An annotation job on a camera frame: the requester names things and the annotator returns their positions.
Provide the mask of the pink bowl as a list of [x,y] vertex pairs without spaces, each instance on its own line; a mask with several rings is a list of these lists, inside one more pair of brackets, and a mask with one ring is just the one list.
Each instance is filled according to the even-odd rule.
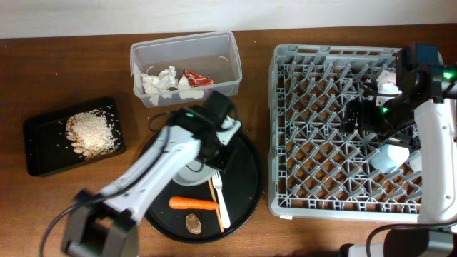
[[396,73],[383,70],[376,79],[376,86],[380,94],[397,95],[401,91],[396,85]]

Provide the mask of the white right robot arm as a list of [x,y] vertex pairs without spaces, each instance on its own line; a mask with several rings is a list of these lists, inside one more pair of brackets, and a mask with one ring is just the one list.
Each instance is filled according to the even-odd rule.
[[366,131],[381,143],[414,125],[421,145],[422,200],[416,224],[376,228],[363,245],[340,256],[456,255],[456,66],[441,63],[437,46],[413,44],[396,54],[400,93],[381,105],[349,101],[339,127]]

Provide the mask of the brown nut shell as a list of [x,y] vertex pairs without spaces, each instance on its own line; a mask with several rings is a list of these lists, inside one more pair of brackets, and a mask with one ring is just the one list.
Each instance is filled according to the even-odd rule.
[[195,214],[190,213],[189,215],[187,215],[185,224],[186,229],[189,233],[192,233],[194,235],[198,235],[201,233],[201,222]]

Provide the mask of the orange carrot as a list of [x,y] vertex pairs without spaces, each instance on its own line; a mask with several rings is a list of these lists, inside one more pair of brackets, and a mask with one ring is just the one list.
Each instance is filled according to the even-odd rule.
[[173,196],[169,199],[169,207],[176,210],[195,209],[214,211],[219,208],[219,205],[213,201]]

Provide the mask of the small white tissue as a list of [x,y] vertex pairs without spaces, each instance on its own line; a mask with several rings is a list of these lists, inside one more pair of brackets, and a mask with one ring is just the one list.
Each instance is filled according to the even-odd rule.
[[193,89],[185,76],[182,76],[179,79],[177,86],[181,99],[202,99],[204,96],[204,91],[201,89]]

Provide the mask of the grey bowl with food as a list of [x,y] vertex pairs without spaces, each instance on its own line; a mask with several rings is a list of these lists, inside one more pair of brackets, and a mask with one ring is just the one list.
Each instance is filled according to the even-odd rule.
[[198,186],[206,183],[215,174],[216,169],[194,160],[186,164],[172,181],[180,186]]

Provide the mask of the white plastic fork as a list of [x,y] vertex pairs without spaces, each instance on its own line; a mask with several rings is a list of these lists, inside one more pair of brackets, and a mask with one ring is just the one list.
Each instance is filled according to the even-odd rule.
[[217,197],[218,197],[218,201],[219,201],[219,212],[221,214],[222,226],[223,226],[223,228],[228,229],[231,226],[231,221],[229,218],[229,213],[228,213],[228,210],[226,207],[226,203],[225,203],[224,195],[223,195],[223,191],[222,191],[223,182],[221,179],[221,175],[218,171],[213,174],[211,181],[212,181],[213,187],[216,189],[216,193],[217,193]]

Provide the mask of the red snack wrapper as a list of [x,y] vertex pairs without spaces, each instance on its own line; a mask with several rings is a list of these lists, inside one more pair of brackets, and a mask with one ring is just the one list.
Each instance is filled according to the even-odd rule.
[[187,70],[183,70],[182,76],[187,79],[190,87],[210,86],[215,84],[214,80]]

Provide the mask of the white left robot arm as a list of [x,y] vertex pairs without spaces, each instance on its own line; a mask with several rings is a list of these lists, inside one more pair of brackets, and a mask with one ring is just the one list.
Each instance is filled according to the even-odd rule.
[[178,109],[136,163],[93,195],[81,191],[69,214],[61,250],[68,256],[137,256],[138,225],[170,181],[207,182],[228,160],[241,123],[231,99],[214,91],[201,106]]

